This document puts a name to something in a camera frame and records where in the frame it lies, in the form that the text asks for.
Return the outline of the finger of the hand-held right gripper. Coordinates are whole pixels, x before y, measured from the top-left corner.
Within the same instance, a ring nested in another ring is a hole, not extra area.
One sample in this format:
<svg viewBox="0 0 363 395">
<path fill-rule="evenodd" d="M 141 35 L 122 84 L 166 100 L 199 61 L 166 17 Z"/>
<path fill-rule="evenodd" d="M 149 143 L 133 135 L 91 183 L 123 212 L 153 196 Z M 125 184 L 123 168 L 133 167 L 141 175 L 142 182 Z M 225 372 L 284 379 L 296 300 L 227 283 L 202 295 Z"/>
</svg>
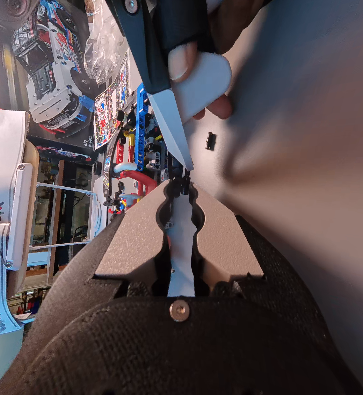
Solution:
<svg viewBox="0 0 363 395">
<path fill-rule="evenodd" d="M 148 98 L 168 151 L 188 171 L 192 171 L 193 161 L 173 91 L 166 89 L 155 94 L 148 93 Z"/>
</svg>

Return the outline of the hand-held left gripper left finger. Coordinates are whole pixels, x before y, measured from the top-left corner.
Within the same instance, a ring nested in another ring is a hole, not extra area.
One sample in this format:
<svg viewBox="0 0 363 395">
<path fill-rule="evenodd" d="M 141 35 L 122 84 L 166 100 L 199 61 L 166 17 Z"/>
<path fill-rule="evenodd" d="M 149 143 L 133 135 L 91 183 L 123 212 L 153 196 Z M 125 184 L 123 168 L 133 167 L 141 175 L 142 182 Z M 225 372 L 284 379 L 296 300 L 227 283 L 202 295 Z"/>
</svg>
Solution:
<svg viewBox="0 0 363 395">
<path fill-rule="evenodd" d="M 130 282 L 169 281 L 171 262 L 165 225 L 171 217 L 170 180 L 124 215 L 95 276 Z"/>
</svg>

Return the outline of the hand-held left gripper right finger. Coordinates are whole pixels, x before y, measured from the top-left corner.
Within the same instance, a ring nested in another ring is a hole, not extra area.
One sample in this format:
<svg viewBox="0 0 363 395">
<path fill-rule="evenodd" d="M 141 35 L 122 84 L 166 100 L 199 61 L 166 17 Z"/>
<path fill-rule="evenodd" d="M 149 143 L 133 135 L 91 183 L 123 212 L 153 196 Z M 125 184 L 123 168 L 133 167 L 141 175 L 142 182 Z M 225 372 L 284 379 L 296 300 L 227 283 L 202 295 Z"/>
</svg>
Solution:
<svg viewBox="0 0 363 395">
<path fill-rule="evenodd" d="M 197 183 L 190 184 L 194 277 L 205 284 L 232 282 L 264 273 L 234 213 Z"/>
</svg>

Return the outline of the black lego subassembly red pin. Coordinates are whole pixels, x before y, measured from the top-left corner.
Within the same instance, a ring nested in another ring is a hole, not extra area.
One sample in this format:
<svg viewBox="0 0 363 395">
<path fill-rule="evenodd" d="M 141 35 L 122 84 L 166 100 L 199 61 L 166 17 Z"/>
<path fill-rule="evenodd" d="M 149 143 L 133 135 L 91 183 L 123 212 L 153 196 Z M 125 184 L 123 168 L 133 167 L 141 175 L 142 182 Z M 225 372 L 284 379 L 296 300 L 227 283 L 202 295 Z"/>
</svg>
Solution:
<svg viewBox="0 0 363 395">
<path fill-rule="evenodd" d="M 189 195 L 190 187 L 190 172 L 184 171 L 182 168 L 173 168 L 172 170 L 172 195 L 173 198 L 178 198 L 182 195 Z"/>
</svg>

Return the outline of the partly built lego car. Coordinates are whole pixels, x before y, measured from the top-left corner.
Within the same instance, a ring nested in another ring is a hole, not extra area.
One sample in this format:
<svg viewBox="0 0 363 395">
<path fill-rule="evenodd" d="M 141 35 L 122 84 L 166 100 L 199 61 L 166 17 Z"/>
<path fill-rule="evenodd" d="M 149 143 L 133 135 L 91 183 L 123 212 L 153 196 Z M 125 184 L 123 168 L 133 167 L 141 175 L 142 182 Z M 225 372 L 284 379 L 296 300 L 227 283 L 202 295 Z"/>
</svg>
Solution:
<svg viewBox="0 0 363 395">
<path fill-rule="evenodd" d="M 111 220 L 159 184 L 172 181 L 173 168 L 182 168 L 183 175 L 185 171 L 168 151 L 143 83 L 118 111 L 117 120 L 120 123 L 106 145 L 104 159 L 93 165 L 93 173 L 102 177 L 102 205 Z"/>
</svg>

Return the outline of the lego set box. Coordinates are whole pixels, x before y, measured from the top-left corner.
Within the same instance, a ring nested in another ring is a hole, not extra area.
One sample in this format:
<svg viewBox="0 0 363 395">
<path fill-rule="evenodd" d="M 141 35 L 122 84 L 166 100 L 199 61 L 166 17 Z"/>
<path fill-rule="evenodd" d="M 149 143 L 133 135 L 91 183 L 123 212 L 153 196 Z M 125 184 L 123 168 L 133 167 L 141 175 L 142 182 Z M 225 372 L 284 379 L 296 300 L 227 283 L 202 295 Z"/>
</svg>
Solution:
<svg viewBox="0 0 363 395">
<path fill-rule="evenodd" d="M 84 1 L 0 0 L 0 109 L 30 115 L 45 154 L 93 161 L 96 82 L 84 68 Z"/>
</svg>

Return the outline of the person's right hand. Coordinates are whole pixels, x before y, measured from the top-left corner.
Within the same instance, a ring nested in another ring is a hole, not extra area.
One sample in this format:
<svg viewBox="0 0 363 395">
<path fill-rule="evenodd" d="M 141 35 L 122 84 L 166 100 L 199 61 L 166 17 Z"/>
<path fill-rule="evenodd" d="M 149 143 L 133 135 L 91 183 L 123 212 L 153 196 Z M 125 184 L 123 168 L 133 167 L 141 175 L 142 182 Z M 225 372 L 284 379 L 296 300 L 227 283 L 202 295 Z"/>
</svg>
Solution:
<svg viewBox="0 0 363 395">
<path fill-rule="evenodd" d="M 214 46 L 219 54 L 228 52 L 245 28 L 270 0 L 224 0 L 208 16 Z M 174 82 L 186 80 L 192 73 L 198 52 L 197 42 L 184 43 L 168 54 L 169 77 Z M 206 108 L 194 115 L 201 120 L 206 110 L 221 120 L 228 119 L 233 113 L 230 98 L 223 94 Z"/>
</svg>

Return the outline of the clear plastic bags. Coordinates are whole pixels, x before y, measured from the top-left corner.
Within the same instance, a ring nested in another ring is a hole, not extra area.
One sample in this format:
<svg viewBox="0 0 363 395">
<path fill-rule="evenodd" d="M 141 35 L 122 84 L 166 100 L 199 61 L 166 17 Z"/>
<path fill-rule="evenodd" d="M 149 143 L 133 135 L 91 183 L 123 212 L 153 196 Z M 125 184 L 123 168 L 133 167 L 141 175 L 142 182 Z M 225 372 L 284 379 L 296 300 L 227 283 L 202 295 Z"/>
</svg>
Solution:
<svg viewBox="0 0 363 395">
<path fill-rule="evenodd" d="M 84 67 L 98 85 L 114 78 L 128 43 L 123 37 L 106 1 L 85 1 L 90 35 L 85 45 Z"/>
</svg>

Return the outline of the holographic sticker sheet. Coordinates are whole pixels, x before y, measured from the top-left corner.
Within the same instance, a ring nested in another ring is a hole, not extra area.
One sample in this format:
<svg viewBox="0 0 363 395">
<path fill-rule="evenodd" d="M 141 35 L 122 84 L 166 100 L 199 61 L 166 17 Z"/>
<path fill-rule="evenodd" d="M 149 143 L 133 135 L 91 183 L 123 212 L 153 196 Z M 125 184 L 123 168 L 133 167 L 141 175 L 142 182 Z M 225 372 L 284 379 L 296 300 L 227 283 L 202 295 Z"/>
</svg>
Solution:
<svg viewBox="0 0 363 395">
<path fill-rule="evenodd" d="M 129 55 L 125 54 L 114 82 L 95 99 L 94 107 L 94 150 L 107 144 L 115 134 L 118 124 L 117 115 L 123 110 L 130 96 Z"/>
</svg>

